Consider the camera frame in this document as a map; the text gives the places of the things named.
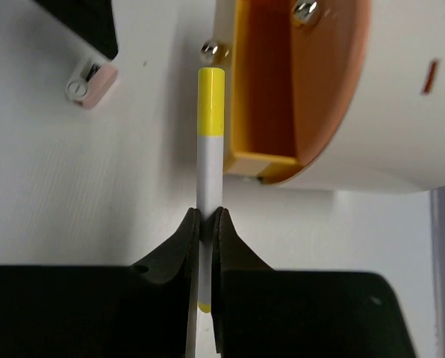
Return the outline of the white pen yellow cap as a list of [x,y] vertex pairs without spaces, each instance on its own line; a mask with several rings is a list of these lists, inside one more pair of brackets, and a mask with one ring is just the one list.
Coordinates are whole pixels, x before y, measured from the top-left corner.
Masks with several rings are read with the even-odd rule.
[[199,238],[190,294],[187,357],[196,355],[197,315],[211,311],[212,224],[209,218],[223,203],[225,72],[204,67],[198,72],[196,209]]

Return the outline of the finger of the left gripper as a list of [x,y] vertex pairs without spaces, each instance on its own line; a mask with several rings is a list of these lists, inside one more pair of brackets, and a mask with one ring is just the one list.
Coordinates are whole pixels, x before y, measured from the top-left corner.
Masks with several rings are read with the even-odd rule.
[[111,0],[36,0],[35,3],[106,59],[117,56],[119,47]]

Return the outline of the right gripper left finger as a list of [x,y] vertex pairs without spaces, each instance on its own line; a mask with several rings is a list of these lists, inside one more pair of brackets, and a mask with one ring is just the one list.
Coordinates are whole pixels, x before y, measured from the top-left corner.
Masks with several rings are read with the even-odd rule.
[[0,357],[193,357],[199,227],[129,266],[0,265]]

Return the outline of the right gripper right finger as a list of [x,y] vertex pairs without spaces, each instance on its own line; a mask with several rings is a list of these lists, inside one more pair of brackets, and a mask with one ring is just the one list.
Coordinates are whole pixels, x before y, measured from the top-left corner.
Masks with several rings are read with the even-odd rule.
[[222,357],[414,357],[397,296],[380,274],[267,265],[230,213],[211,217],[211,315]]

